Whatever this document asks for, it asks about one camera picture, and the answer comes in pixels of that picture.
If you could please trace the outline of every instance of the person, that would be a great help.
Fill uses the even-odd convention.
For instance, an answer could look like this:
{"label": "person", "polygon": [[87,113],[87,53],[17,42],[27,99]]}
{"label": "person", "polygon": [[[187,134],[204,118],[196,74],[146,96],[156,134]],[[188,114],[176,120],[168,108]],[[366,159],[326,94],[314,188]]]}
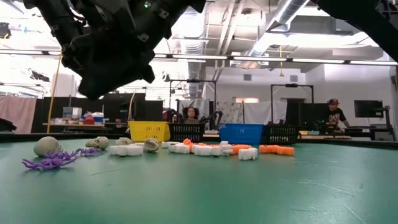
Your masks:
{"label": "person", "polygon": [[340,131],[340,127],[338,126],[339,121],[343,122],[344,125],[349,128],[349,123],[346,119],[346,116],[339,107],[339,102],[337,99],[331,99],[328,101],[328,110],[325,114],[326,126],[328,129],[333,129],[335,131]]}
{"label": "person", "polygon": [[199,124],[199,110],[197,108],[184,108],[183,113],[185,117],[185,124]]}

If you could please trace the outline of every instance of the pink curtain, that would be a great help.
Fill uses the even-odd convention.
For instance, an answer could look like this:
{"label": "pink curtain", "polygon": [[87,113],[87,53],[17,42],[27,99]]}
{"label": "pink curtain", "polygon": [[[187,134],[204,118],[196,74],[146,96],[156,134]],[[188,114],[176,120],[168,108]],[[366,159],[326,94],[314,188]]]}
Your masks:
{"label": "pink curtain", "polygon": [[36,98],[0,96],[0,118],[7,119],[17,127],[16,134],[29,134],[32,131]]}

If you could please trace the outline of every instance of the box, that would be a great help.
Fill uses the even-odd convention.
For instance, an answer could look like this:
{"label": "box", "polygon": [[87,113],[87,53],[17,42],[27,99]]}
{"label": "box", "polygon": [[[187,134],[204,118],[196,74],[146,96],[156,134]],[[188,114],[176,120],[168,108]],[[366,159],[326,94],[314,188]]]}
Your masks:
{"label": "box", "polygon": [[62,118],[68,118],[68,119],[81,118],[81,108],[63,107]]}

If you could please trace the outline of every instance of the monitor stand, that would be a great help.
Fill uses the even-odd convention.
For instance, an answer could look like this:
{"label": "monitor stand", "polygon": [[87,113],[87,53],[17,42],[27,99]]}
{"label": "monitor stand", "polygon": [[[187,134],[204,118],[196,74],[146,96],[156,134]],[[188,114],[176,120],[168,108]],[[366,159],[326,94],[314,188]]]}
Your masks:
{"label": "monitor stand", "polygon": [[385,112],[387,130],[392,135],[392,139],[394,140],[394,142],[397,141],[396,135],[394,134],[394,128],[392,127],[391,122],[390,122],[390,106],[385,106],[381,109],[376,109],[376,111],[377,112]]}

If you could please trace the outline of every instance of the purple toy octopus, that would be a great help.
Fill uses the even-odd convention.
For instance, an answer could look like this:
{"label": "purple toy octopus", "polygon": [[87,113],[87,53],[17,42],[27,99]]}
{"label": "purple toy octopus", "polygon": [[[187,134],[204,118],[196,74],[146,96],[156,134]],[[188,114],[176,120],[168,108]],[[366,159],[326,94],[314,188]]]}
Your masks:
{"label": "purple toy octopus", "polygon": [[95,156],[98,152],[102,153],[96,148],[77,149],[71,154],[68,152],[51,152],[50,154],[45,154],[45,159],[41,160],[39,163],[28,161],[27,159],[23,159],[22,163],[29,169],[41,168],[43,170],[52,170],[71,164],[77,160],[76,156],[79,153],[80,156]]}
{"label": "purple toy octopus", "polygon": [[68,161],[63,161],[62,159],[59,159],[59,158],[43,159],[39,163],[28,161],[27,159],[23,159],[22,163],[29,169],[42,168],[43,170],[52,170],[52,169],[57,169],[57,168],[65,166],[65,165],[71,164],[76,159],[77,159],[76,157],[73,159],[70,159]]}
{"label": "purple toy octopus", "polygon": [[77,149],[76,152],[80,152],[80,156],[95,156],[97,153],[102,153],[101,150],[94,147],[88,149]]}

